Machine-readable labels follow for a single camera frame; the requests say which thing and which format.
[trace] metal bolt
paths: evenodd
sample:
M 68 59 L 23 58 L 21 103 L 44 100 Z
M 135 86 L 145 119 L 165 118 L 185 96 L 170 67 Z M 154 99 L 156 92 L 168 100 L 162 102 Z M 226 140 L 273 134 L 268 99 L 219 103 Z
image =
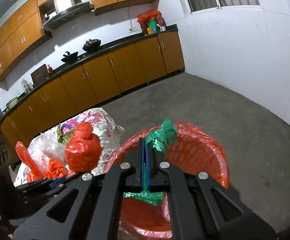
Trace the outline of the metal bolt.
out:
M 82 175 L 82 180 L 84 180 L 84 181 L 88 181 L 88 180 L 91 180 L 92 177 L 93 177 L 92 174 L 90 174 L 90 173 L 85 173 L 85 174 Z
M 169 168 L 170 164 L 168 162 L 161 162 L 159 166 L 163 169 Z
M 200 179 L 207 179 L 208 178 L 208 174 L 206 172 L 200 172 L 198 173 L 198 178 Z
M 122 169 L 128 169 L 131 165 L 129 163 L 122 163 L 121 168 Z

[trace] trash can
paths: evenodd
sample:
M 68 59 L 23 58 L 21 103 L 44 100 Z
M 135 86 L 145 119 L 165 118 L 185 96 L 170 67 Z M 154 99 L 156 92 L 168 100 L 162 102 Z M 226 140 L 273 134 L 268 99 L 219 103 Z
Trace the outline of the trash can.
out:
M 185 173 L 207 172 L 223 187 L 228 188 L 229 170 L 224 149 L 211 136 L 196 125 L 187 122 L 174 124 L 177 127 L 177 142 L 167 152 L 166 160 L 177 165 Z M 154 127 L 141 131 L 128 139 L 112 156 L 105 167 L 124 162 L 125 154 L 138 148 L 140 137 L 145 138 Z M 167 239 L 172 237 L 166 195 L 163 203 L 154 206 L 133 197 L 124 198 L 120 226 L 138 239 Z

